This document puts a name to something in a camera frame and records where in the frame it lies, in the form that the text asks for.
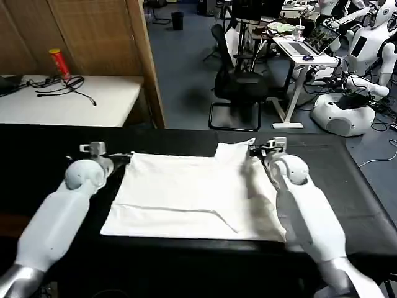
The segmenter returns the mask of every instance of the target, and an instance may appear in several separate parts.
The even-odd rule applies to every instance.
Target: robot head
[[[376,28],[387,24],[396,8],[395,0],[378,0],[370,2],[370,23],[369,26]]]

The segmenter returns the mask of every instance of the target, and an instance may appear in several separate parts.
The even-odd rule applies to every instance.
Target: white desk
[[[132,107],[143,96],[143,78],[127,76],[84,76],[79,92],[91,96],[97,103],[76,93],[37,97],[35,90],[49,91],[63,87],[27,87],[0,97],[0,123],[48,124],[121,127]],[[24,76],[23,80],[43,81],[46,76]]]
[[[273,38],[274,42],[279,46],[280,42],[285,41],[283,37],[276,37]],[[290,99],[290,102],[287,107],[287,111],[284,112],[284,110],[281,108],[279,104],[279,100],[277,98],[273,98],[272,102],[273,105],[280,116],[282,122],[281,123],[273,123],[273,128],[275,129],[302,129],[303,124],[302,123],[291,123],[291,116],[293,113],[293,110],[295,109],[295,106],[298,101],[299,94],[301,93],[303,83],[305,82],[306,78],[306,73],[308,71],[308,68],[310,65],[327,65],[331,66],[337,63],[337,59],[328,56],[327,54],[321,54],[320,56],[314,57],[314,60],[311,61],[305,61],[302,59],[301,56],[291,56],[287,51],[285,51],[282,47],[280,47],[283,52],[289,57],[292,63],[295,64],[295,66],[302,66],[301,71],[299,72],[299,77],[295,82],[295,89],[293,91],[293,96]]]

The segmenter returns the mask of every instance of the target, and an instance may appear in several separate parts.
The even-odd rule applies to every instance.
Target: black tabletop
[[[231,133],[191,130],[133,130],[41,125],[0,125],[3,195],[0,212],[33,215],[41,202],[56,190],[68,165],[66,155],[77,155],[79,144],[105,141],[108,153],[136,151],[163,155],[213,156],[218,142],[234,143],[255,136],[263,143],[287,136],[289,154],[303,158],[314,183],[321,188],[346,233],[351,259],[389,268],[397,258],[397,232],[376,194],[350,157],[344,139],[334,135],[285,133]],[[65,258],[68,262],[104,256],[109,263],[127,262],[132,249],[186,251],[271,257],[287,264],[299,253],[288,253],[283,243],[238,240],[189,240],[143,237],[106,237],[99,231],[118,191],[123,170],[108,180],[91,199],[89,213]]]

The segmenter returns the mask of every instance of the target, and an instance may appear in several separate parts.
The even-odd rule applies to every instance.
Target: monitor
[[[262,0],[261,14],[262,17],[280,17],[284,0]]]
[[[244,20],[261,20],[261,6],[260,0],[233,0],[233,17]]]

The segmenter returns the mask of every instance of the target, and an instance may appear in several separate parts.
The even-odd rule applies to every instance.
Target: trash can
[[[173,12],[171,14],[172,17],[172,26],[174,30],[183,30],[184,29],[184,13],[180,11]]]

